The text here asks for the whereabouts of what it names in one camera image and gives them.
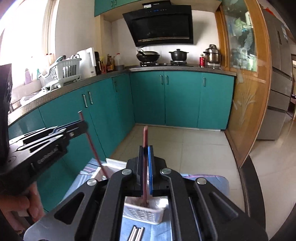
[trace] plastic basket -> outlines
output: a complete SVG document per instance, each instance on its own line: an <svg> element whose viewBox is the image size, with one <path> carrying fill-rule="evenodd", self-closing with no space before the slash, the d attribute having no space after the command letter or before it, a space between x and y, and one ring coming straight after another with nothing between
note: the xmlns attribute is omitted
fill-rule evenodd
<svg viewBox="0 0 296 241"><path fill-rule="evenodd" d="M80 58L63 60L52 64L46 75L40 74L42 87L62 87L68 81L77 80L79 78L79 61Z"/></svg>
<svg viewBox="0 0 296 241"><path fill-rule="evenodd" d="M106 161L107 163L103 165L109 176L126 167L126 162L123 161L117 161L109 158L106 158ZM98 167L92 178L101 181L104 179L103 175L102 169ZM128 203L128 198L126 198L123 208L123 217L149 224L160 224L163 219L164 210L165 208L153 209L134 205Z"/></svg>

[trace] white electric appliance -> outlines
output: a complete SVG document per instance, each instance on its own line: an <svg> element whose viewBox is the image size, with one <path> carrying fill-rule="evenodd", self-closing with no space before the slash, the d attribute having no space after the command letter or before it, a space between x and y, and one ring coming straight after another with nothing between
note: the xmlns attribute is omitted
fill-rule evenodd
<svg viewBox="0 0 296 241"><path fill-rule="evenodd" d="M96 58L94 54L94 48L78 51L77 54L79 54L79 57L81 58L79 63L81 75L80 79L96 76Z"/></svg>

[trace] bolt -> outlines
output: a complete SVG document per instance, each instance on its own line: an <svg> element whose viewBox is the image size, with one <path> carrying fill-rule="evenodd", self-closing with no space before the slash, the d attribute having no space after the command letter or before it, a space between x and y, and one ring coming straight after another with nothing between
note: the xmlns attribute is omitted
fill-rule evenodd
<svg viewBox="0 0 296 241"><path fill-rule="evenodd" d="M130 175L131 173L132 173L133 171L131 170L131 169L123 169L122 171L121 171L121 173L123 174L123 175Z"/></svg>
<svg viewBox="0 0 296 241"><path fill-rule="evenodd" d="M204 185L207 183L207 180L203 177L198 178L196 181L199 185Z"/></svg>
<svg viewBox="0 0 296 241"><path fill-rule="evenodd" d="M96 185L96 183L97 183L96 179L89 179L87 181L87 185L89 185L89 186L94 186L94 185Z"/></svg>
<svg viewBox="0 0 296 241"><path fill-rule="evenodd" d="M162 173L162 174L170 174L171 171L172 171L172 170L169 169L169 168L164 168L164 169L161 170L161 173Z"/></svg>

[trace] tiled floor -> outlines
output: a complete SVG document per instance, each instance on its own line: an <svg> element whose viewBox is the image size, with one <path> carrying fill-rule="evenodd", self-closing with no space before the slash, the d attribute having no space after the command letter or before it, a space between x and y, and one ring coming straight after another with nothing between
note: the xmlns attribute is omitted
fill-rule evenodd
<svg viewBox="0 0 296 241"><path fill-rule="evenodd" d="M111 158L127 161L136 157L143 144L143 127L135 125ZM230 199L244 210L237 166L224 132L149 126L148 143L153 145L154 155L175 171L226 177Z"/></svg>
<svg viewBox="0 0 296 241"><path fill-rule="evenodd" d="M256 141L250 157L259 177L271 238L296 202L296 125L287 116L276 141Z"/></svg>

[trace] red can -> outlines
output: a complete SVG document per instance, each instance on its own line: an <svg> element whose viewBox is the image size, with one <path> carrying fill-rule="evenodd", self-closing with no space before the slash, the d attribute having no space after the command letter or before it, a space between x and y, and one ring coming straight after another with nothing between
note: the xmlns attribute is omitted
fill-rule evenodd
<svg viewBox="0 0 296 241"><path fill-rule="evenodd" d="M200 67L204 68L205 67L205 58L203 54L200 55Z"/></svg>

